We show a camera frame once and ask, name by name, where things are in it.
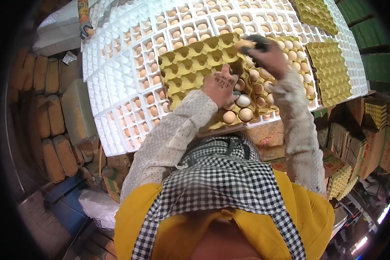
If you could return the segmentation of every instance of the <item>yellow egg tray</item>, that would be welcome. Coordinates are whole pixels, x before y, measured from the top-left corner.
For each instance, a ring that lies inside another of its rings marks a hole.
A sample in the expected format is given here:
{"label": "yellow egg tray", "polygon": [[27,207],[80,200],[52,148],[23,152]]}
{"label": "yellow egg tray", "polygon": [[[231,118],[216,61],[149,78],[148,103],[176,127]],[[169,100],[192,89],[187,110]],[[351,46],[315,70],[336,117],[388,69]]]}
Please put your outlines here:
{"label": "yellow egg tray", "polygon": [[314,75],[318,80],[322,105],[330,107],[352,96],[348,68],[338,43],[332,40],[310,42],[306,44],[306,49],[315,69]]}
{"label": "yellow egg tray", "polygon": [[335,22],[323,0],[294,0],[302,23],[318,26],[331,34],[338,34]]}
{"label": "yellow egg tray", "polygon": [[339,195],[343,194],[348,185],[348,180],[352,173],[352,168],[349,164],[344,163],[345,165],[334,173],[329,178],[329,185],[327,190],[328,200],[332,198],[338,198]]}

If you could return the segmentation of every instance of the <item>woman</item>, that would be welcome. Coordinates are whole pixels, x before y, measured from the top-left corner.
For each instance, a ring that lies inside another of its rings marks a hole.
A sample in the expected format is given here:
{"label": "woman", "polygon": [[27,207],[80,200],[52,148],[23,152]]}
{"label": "woman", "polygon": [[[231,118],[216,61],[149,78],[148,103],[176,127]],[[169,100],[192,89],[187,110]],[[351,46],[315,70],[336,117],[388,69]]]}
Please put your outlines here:
{"label": "woman", "polygon": [[233,94],[238,77],[223,65],[151,131],[135,154],[115,217],[120,259],[321,257],[334,213],[325,196],[309,102],[275,42],[266,53],[247,52],[277,79],[273,93],[294,183],[260,162],[257,148],[242,133],[189,145],[218,109],[238,97]]}

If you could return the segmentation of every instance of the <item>brown egg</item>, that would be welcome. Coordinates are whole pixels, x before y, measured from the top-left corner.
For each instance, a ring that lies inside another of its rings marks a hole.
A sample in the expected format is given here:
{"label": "brown egg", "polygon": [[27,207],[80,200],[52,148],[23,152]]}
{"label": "brown egg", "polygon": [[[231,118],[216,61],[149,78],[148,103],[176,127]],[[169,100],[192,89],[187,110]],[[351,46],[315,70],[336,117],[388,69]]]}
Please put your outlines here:
{"label": "brown egg", "polygon": [[149,53],[149,60],[153,60],[155,58],[155,52]]}
{"label": "brown egg", "polygon": [[150,66],[152,72],[155,72],[158,70],[158,65],[156,63],[153,63],[151,66]]}
{"label": "brown egg", "polygon": [[146,70],[145,69],[140,70],[139,75],[140,75],[140,78],[143,78],[144,76],[146,76]]}
{"label": "brown egg", "polygon": [[161,99],[166,99],[166,93],[165,93],[165,90],[164,90],[164,89],[162,89],[161,91],[159,91],[159,97],[160,97]]}
{"label": "brown egg", "polygon": [[138,64],[139,66],[143,65],[143,57],[139,57],[139,58],[137,59],[137,64]]}
{"label": "brown egg", "polygon": [[155,102],[155,98],[153,97],[153,95],[147,96],[147,102],[149,104],[153,104]]}
{"label": "brown egg", "polygon": [[153,78],[153,85],[157,85],[161,82],[161,77],[159,76],[154,76]]}
{"label": "brown egg", "polygon": [[159,112],[158,112],[158,109],[156,108],[156,106],[153,106],[153,107],[150,108],[150,113],[154,117],[157,117],[159,115]]}

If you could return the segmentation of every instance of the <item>arm sleeve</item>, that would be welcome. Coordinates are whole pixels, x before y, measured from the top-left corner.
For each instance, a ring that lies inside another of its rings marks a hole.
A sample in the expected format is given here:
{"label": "arm sleeve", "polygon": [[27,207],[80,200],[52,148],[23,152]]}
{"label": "arm sleeve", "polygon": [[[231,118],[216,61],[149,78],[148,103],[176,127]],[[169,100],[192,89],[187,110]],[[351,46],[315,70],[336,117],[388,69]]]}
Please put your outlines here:
{"label": "arm sleeve", "polygon": [[78,16],[80,23],[88,20],[88,0],[78,0]]}
{"label": "arm sleeve", "polygon": [[217,112],[218,107],[202,90],[191,91],[167,117],[149,133],[134,155],[130,172],[121,189],[120,201],[137,187],[161,184],[169,167],[176,166],[187,145]]}
{"label": "arm sleeve", "polygon": [[290,69],[274,89],[286,142],[287,175],[306,190],[326,193],[325,169],[319,149],[314,117],[295,70]]}

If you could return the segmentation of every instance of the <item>egg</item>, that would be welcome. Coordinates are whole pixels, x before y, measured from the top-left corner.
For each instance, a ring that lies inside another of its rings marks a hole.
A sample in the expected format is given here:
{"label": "egg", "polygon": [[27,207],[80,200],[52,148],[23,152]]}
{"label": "egg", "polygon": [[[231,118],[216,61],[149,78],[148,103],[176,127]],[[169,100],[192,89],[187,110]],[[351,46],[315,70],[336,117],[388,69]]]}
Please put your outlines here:
{"label": "egg", "polygon": [[158,39],[156,39],[156,44],[160,45],[160,44],[163,44],[165,42],[165,38],[163,37],[159,37]]}
{"label": "egg", "polygon": [[266,102],[270,105],[273,106],[275,104],[275,99],[273,98],[273,94],[268,94],[266,97]]}
{"label": "egg", "polygon": [[271,93],[273,92],[273,83],[271,81],[265,81],[263,88],[265,92]]}
{"label": "egg", "polygon": [[305,74],[305,76],[303,76],[303,80],[304,80],[306,83],[311,83],[311,82],[312,82],[312,77],[311,77],[311,75],[309,75],[309,74]]}
{"label": "egg", "polygon": [[138,64],[139,66],[143,65],[143,57],[139,57],[139,58],[137,59],[137,64]]}
{"label": "egg", "polygon": [[163,103],[162,104],[162,108],[163,108],[163,111],[165,111],[165,112],[170,112],[171,111],[171,107],[170,107],[168,102]]}
{"label": "egg", "polygon": [[159,112],[158,112],[158,109],[156,108],[156,106],[153,106],[153,107],[150,108],[150,113],[154,117],[157,117],[159,115]]}
{"label": "egg", "polygon": [[302,75],[300,75],[300,74],[298,74],[298,77],[299,77],[299,81],[300,81],[300,83],[303,83],[303,76]]}
{"label": "egg", "polygon": [[297,58],[296,52],[294,52],[294,51],[289,51],[289,52],[287,53],[287,57],[289,57],[289,60],[292,60],[292,61],[296,60],[296,58]]}
{"label": "egg", "polygon": [[238,34],[244,34],[244,30],[242,28],[234,28],[234,32]]}
{"label": "egg", "polygon": [[253,85],[254,94],[260,95],[263,93],[264,87],[260,83],[256,83]]}
{"label": "egg", "polygon": [[218,24],[219,26],[222,26],[225,24],[225,21],[223,19],[216,19],[215,23]]}
{"label": "egg", "polygon": [[264,98],[262,98],[261,96],[257,97],[256,98],[256,104],[259,108],[262,108],[262,107],[266,107],[267,106],[267,103],[265,101]]}
{"label": "egg", "polygon": [[271,77],[271,74],[263,68],[260,68],[259,74],[260,74],[260,77],[262,77],[263,79],[268,79]]}
{"label": "egg", "polygon": [[238,112],[238,117],[243,121],[250,121],[253,118],[253,111],[249,108],[243,108]]}
{"label": "egg", "polygon": [[254,27],[252,27],[251,25],[247,25],[247,26],[246,26],[246,29],[247,29],[247,31],[249,31],[250,33],[254,33],[254,31],[255,31]]}
{"label": "egg", "polygon": [[314,86],[312,86],[312,85],[307,86],[307,88],[306,88],[306,93],[307,93],[309,96],[312,96],[313,94],[315,94]]}
{"label": "egg", "polygon": [[165,46],[159,48],[159,55],[162,55],[167,52],[167,49]]}
{"label": "egg", "polygon": [[284,43],[282,41],[276,41],[277,45],[279,46],[279,49],[284,49]]}
{"label": "egg", "polygon": [[153,104],[155,102],[155,97],[153,95],[147,96],[147,102]]}
{"label": "egg", "polygon": [[235,121],[235,113],[233,111],[227,111],[223,114],[223,121],[227,124],[232,124]]}
{"label": "egg", "polygon": [[159,76],[154,76],[153,77],[153,85],[157,85],[161,82],[161,77]]}
{"label": "egg", "polygon": [[297,72],[300,70],[300,64],[297,62],[292,63],[292,68],[294,68]]}
{"label": "egg", "polygon": [[300,69],[303,70],[303,72],[308,72],[309,71],[309,65],[305,62],[302,62],[300,64]]}
{"label": "egg", "polygon": [[266,33],[270,32],[270,29],[269,29],[267,26],[262,25],[262,29],[263,29],[263,31],[265,31]]}
{"label": "egg", "polygon": [[209,34],[202,34],[201,35],[201,40],[207,39],[209,37],[211,37]]}
{"label": "egg", "polygon": [[235,101],[231,102],[228,106],[224,107],[225,110],[231,110],[235,107]]}
{"label": "egg", "polygon": [[301,45],[300,45],[300,42],[294,40],[292,41],[292,44],[293,44],[293,47],[295,47],[296,49],[300,49]]}
{"label": "egg", "polygon": [[247,107],[251,104],[251,99],[247,94],[241,94],[235,103],[237,103],[239,107]]}
{"label": "egg", "polygon": [[180,48],[183,46],[183,43],[182,42],[176,42],[174,45],[173,45],[173,48],[174,49],[177,49],[177,48]]}
{"label": "egg", "polygon": [[200,31],[203,31],[203,30],[206,30],[208,28],[208,26],[204,23],[201,23],[200,25],[198,25],[198,30]]}
{"label": "egg", "polygon": [[284,46],[287,48],[287,49],[292,49],[293,48],[293,43],[291,41],[285,41],[284,42]]}
{"label": "egg", "polygon": [[140,75],[140,78],[143,78],[144,76],[146,76],[146,70],[145,69],[140,70],[139,75]]}
{"label": "egg", "polygon": [[178,38],[180,36],[180,31],[176,31],[172,34],[173,38]]}
{"label": "egg", "polygon": [[301,60],[301,61],[305,59],[305,53],[302,51],[297,51],[296,55],[299,58],[299,60]]}
{"label": "egg", "polygon": [[230,22],[232,23],[238,23],[238,18],[236,16],[232,16],[230,18],[228,18]]}
{"label": "egg", "polygon": [[191,39],[188,40],[188,44],[194,43],[196,41],[198,41],[198,39],[195,37],[192,37]]}
{"label": "egg", "polygon": [[158,70],[158,65],[156,63],[153,63],[151,66],[150,66],[150,69],[152,70],[152,72],[155,72]]}
{"label": "egg", "polygon": [[160,97],[161,99],[165,99],[165,98],[166,98],[166,93],[165,93],[165,90],[164,90],[164,89],[162,89],[161,91],[159,91],[159,97]]}

